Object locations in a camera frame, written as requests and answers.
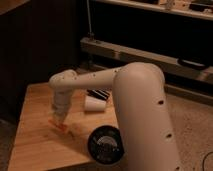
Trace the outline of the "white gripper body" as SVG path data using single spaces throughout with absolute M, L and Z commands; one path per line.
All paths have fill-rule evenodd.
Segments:
M 54 101 L 52 104 L 53 118 L 56 121 L 64 121 L 68 115 L 70 101 Z

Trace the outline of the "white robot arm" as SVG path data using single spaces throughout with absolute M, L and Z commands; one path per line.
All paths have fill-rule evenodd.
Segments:
M 50 77 L 54 91 L 53 120 L 68 115 L 77 89 L 110 90 L 128 162 L 128 171 L 183 171 L 168 113 L 162 70 L 151 63 L 87 74 L 66 70 Z

